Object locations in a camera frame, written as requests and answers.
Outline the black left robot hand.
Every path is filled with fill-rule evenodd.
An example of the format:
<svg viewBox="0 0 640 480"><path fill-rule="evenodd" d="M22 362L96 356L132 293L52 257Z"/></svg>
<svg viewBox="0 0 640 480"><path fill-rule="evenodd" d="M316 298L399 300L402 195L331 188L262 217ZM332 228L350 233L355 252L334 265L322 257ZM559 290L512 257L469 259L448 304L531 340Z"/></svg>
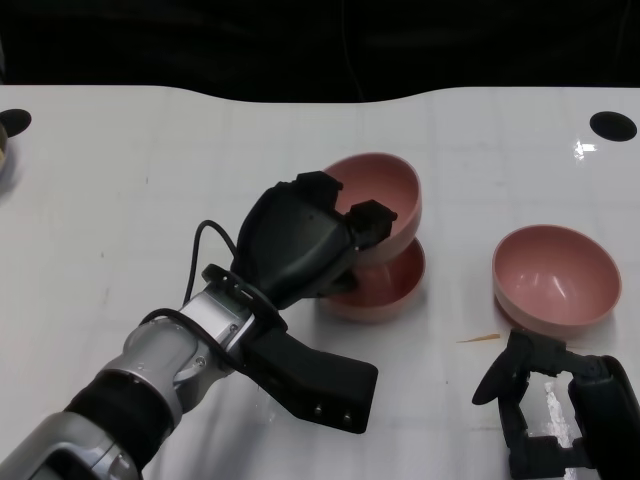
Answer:
<svg viewBox="0 0 640 480"><path fill-rule="evenodd" d="M266 190L240 228L231 271L279 310L356 290L359 253L390 236L397 213L370 199L342 214L342 189L314 171Z"/></svg>

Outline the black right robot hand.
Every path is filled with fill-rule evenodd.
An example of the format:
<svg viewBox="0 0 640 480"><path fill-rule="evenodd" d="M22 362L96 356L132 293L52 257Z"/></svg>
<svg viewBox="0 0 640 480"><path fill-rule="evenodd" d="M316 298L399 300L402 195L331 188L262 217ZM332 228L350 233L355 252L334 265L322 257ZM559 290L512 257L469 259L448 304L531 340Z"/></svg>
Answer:
<svg viewBox="0 0 640 480"><path fill-rule="evenodd" d="M553 436L532 437L520 408L531 373L572 375L568 394L581 437L563 447ZM601 479L639 477L639 402L621 363L579 355L566 343L513 329L505 350L484 375L475 405L496 400L513 479L560 477L568 469L594 469Z"/></svg>

